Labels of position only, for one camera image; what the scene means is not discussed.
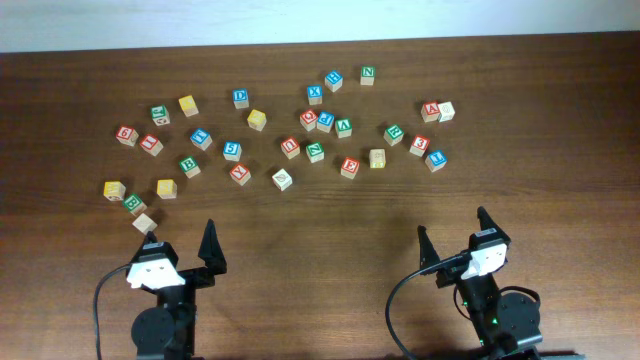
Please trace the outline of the green R block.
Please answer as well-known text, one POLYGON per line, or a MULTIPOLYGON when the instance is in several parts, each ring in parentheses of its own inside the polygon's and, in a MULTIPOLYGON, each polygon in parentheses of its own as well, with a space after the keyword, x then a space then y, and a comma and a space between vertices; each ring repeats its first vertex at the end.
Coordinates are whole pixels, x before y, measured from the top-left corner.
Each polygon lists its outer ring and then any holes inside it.
POLYGON ((384 131, 383 138, 389 146, 399 144, 404 137, 404 131, 397 124, 391 125, 384 131))

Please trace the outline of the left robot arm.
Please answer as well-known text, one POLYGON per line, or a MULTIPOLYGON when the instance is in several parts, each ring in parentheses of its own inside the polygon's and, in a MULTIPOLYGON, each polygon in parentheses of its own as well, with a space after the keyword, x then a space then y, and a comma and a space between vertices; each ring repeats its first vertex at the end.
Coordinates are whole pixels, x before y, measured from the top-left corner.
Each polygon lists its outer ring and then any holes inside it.
POLYGON ((127 282, 156 297, 155 306, 134 320, 131 338, 141 360, 188 360, 195 355, 196 292, 215 285, 227 272, 215 223, 208 220, 198 257, 204 265, 178 270, 179 257, 172 245, 148 232, 130 262, 127 282))

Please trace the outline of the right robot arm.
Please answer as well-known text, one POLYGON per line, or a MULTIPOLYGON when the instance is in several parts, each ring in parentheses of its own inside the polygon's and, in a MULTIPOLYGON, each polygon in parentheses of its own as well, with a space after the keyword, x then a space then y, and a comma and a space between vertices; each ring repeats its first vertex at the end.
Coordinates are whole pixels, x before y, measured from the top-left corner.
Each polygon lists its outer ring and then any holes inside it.
POLYGON ((511 239, 484 208, 477 209, 477 218, 480 230, 470 235, 468 248, 446 259, 419 226, 420 269, 435 274, 439 288, 452 286, 461 297, 482 359, 538 359, 540 296, 524 287, 497 285, 493 274, 506 265, 511 239))

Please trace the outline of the yellow S block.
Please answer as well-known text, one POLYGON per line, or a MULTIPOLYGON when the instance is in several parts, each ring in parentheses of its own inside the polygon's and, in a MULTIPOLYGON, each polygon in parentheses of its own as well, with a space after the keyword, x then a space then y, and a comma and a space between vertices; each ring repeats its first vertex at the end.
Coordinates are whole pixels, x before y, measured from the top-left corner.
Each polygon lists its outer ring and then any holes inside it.
POLYGON ((247 117, 247 123, 250 128, 256 131, 262 131, 267 123, 266 114, 257 109, 253 109, 247 117))
POLYGON ((157 181, 156 193, 161 199, 175 199, 177 183, 173 179, 160 179, 157 181))

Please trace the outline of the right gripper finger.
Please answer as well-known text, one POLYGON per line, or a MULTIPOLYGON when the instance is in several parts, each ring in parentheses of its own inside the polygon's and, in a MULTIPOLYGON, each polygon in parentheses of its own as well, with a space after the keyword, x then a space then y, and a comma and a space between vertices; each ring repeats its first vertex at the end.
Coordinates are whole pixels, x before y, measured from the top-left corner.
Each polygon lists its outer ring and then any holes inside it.
POLYGON ((476 233, 477 237, 483 237, 488 235, 501 236, 503 231, 497 225, 497 223, 491 218, 487 210, 480 206, 477 209, 477 218, 480 224, 480 231, 476 233))
POLYGON ((437 270, 441 259, 428 237, 427 229, 423 225, 417 227, 420 247, 420 270, 422 274, 432 274, 437 270))

